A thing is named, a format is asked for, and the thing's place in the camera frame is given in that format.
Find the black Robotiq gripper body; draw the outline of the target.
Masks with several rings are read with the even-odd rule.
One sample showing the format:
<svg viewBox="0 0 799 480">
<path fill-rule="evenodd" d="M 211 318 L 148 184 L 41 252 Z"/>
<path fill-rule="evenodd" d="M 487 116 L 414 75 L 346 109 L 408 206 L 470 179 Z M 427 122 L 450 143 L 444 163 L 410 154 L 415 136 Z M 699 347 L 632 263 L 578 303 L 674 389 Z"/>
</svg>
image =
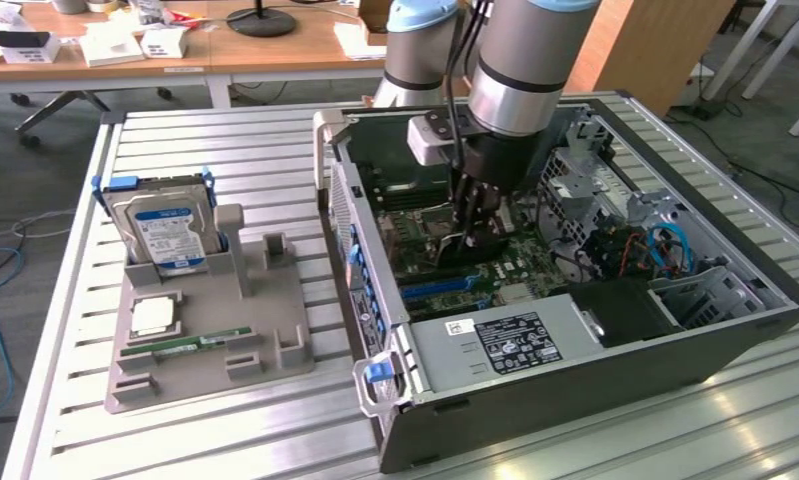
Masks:
<svg viewBox="0 0 799 480">
<path fill-rule="evenodd" d="M 492 132 L 464 136 L 462 156 L 450 160 L 452 193 L 482 186 L 498 194 L 510 194 L 527 177 L 532 162 L 556 141 L 551 130 L 520 137 Z"/>
</svg>

